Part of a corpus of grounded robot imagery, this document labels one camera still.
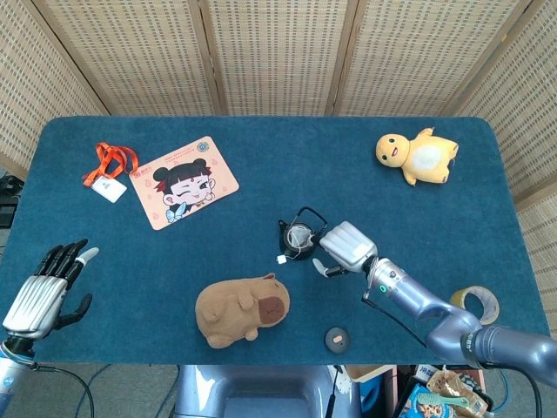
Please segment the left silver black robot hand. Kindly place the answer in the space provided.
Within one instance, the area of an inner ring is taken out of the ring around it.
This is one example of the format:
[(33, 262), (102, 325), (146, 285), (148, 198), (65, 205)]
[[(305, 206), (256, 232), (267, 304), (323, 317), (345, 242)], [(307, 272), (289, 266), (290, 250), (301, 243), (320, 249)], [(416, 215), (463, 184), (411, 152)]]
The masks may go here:
[(86, 315), (92, 302), (90, 293), (74, 312), (62, 314), (61, 308), (83, 268), (99, 253), (97, 247), (84, 250), (87, 243), (87, 239), (81, 239), (58, 245), (44, 255), (4, 317), (3, 328), (10, 337), (41, 340), (52, 330), (79, 322)]

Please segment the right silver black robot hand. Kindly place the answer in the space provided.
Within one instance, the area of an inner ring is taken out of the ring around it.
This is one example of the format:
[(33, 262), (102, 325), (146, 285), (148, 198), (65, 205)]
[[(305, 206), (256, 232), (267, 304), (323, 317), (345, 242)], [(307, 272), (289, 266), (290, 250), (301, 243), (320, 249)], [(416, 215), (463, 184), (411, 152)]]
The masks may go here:
[(338, 262), (334, 267), (325, 267), (317, 258), (312, 259), (315, 269), (324, 277), (345, 273), (368, 275), (377, 262), (375, 243), (348, 221), (335, 226), (319, 240), (319, 245)]

